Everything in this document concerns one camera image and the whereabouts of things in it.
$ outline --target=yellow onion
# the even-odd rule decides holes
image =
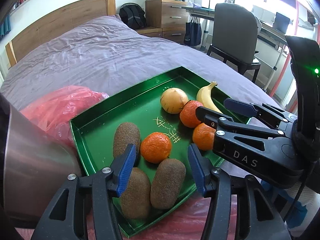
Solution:
[[[169,114],[179,114],[189,101],[186,93],[179,88],[169,88],[160,98],[162,108]]]

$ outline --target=cable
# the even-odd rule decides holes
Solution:
[[[288,212],[285,214],[285,216],[284,216],[284,218],[283,218],[283,222],[285,222],[285,221],[287,220],[288,216],[290,215],[290,213],[291,213],[294,205],[295,205],[296,202],[298,201],[298,199],[299,199],[299,197],[300,197],[300,195],[301,195],[301,193],[302,193],[302,190],[304,189],[304,187],[305,187],[305,185],[306,185],[306,183],[307,183],[307,180],[308,180],[309,176],[311,175],[311,173],[313,172],[313,169],[314,169],[315,166],[316,166],[316,162],[312,162],[312,163],[310,164],[309,169],[308,169],[308,173],[307,173],[307,176],[306,176],[306,179],[301,183],[301,186],[300,186],[300,188],[299,188],[299,190],[298,190],[298,192],[297,192],[297,194],[296,194],[296,196],[295,196],[295,198],[294,198],[294,200],[293,200],[293,202],[292,202],[292,204],[291,204]]]

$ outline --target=kiwi fruit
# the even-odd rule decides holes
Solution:
[[[139,168],[133,168],[127,189],[120,197],[123,215],[128,219],[145,219],[148,217],[150,204],[150,181]]]
[[[140,130],[134,123],[121,123],[118,126],[113,138],[113,157],[116,158],[117,156],[123,154],[127,145],[132,143],[136,146],[137,161],[139,157],[140,140]]]
[[[150,201],[154,208],[169,209],[177,201],[182,183],[186,176],[186,167],[176,159],[163,160],[153,178]]]

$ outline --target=black tote bag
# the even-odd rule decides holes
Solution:
[[[184,44],[187,46],[197,46],[201,43],[202,30],[198,18],[193,17],[191,22],[186,23],[186,35]]]

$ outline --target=plastic bag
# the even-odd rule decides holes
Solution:
[[[200,240],[207,219],[211,198],[194,193],[170,215],[129,240]],[[236,233],[237,197],[231,196],[231,214],[227,240]],[[88,239],[95,240],[92,211],[87,216]]]
[[[49,135],[75,147],[70,119],[107,97],[87,87],[67,86],[32,102],[21,113]]]

